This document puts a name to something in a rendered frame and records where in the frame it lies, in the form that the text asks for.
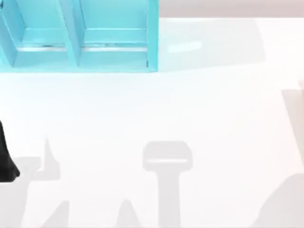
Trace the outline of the light blue rack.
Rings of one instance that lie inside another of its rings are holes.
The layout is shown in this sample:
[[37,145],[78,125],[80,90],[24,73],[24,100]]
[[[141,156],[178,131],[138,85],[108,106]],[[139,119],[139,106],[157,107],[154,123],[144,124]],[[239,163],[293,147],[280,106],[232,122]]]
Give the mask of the light blue rack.
[[159,0],[0,0],[0,73],[157,72]]

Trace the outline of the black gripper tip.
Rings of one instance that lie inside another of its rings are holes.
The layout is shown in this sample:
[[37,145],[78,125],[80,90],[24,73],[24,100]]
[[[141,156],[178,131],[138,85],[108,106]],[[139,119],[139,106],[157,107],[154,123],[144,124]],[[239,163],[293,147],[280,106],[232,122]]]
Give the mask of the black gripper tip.
[[10,156],[0,121],[0,183],[13,182],[19,176],[20,171]]

